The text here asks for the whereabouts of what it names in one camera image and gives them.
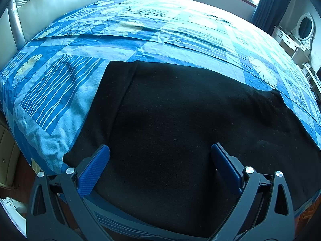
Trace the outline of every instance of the patterned bedspread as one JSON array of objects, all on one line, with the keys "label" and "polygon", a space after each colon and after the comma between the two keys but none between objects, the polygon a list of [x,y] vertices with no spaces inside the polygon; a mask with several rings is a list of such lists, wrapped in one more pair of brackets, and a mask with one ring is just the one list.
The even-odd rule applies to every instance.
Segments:
[{"label": "patterned bedspread", "polygon": [[1,103],[28,162],[64,168],[111,60],[207,68],[278,89],[321,147],[321,115],[300,69],[269,35],[191,0],[102,0],[41,31],[2,70]]}]

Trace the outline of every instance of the vanity table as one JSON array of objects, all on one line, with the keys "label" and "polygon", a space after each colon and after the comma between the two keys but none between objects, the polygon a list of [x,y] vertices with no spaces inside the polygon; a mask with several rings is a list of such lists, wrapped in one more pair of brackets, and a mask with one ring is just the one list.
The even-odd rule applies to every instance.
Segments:
[{"label": "vanity table", "polygon": [[274,27],[272,37],[281,45],[286,53],[291,57],[293,62],[301,69],[303,64],[310,61],[310,51],[291,33],[286,32],[279,26]]},{"label": "vanity table", "polygon": [[311,42],[315,24],[310,13],[303,14],[296,27],[288,32],[280,26],[274,26],[272,37],[281,45],[293,62],[301,69],[310,61]]}]

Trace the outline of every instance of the folded black fabric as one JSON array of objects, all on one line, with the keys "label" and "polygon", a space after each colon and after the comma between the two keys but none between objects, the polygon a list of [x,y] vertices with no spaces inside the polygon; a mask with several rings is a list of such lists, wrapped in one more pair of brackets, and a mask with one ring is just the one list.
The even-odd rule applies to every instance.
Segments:
[{"label": "folded black fabric", "polygon": [[106,144],[97,193],[146,223],[209,237],[236,201],[210,159],[216,142],[259,173],[281,170],[294,209],[321,189],[321,151],[277,90],[165,63],[110,62],[63,161],[75,167]]}]

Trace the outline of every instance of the headboard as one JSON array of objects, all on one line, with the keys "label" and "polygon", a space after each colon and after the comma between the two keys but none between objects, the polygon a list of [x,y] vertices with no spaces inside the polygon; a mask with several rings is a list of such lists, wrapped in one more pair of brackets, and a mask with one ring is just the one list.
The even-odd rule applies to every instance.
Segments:
[{"label": "headboard", "polygon": [[97,1],[99,0],[11,0],[0,18],[0,70],[55,19]]}]

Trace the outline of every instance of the white dresser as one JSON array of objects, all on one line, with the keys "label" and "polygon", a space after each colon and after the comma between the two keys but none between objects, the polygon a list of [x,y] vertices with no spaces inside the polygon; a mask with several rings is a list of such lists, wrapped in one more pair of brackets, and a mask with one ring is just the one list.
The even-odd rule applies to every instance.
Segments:
[{"label": "white dresser", "polygon": [[310,51],[291,33],[283,31],[279,26],[275,26],[272,37],[301,69],[304,63],[310,61]]}]

